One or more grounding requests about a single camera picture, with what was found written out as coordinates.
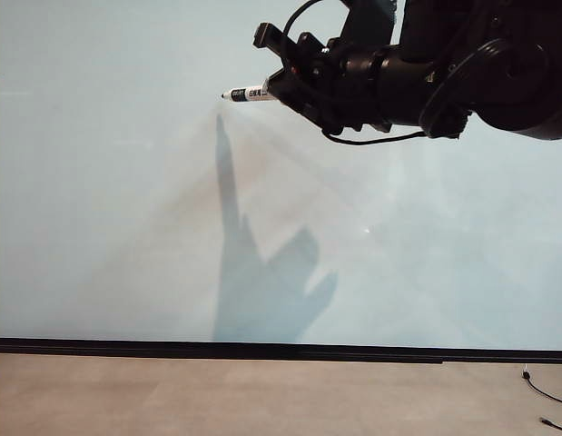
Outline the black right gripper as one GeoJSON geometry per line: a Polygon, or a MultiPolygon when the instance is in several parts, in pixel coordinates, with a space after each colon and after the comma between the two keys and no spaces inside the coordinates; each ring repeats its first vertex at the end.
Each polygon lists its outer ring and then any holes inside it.
{"type": "Polygon", "coordinates": [[[272,23],[257,26],[254,47],[279,52],[282,44],[283,68],[266,79],[268,93],[325,134],[342,134],[344,112],[351,104],[339,94],[341,73],[330,58],[330,49],[310,32],[292,41],[272,23]]]}

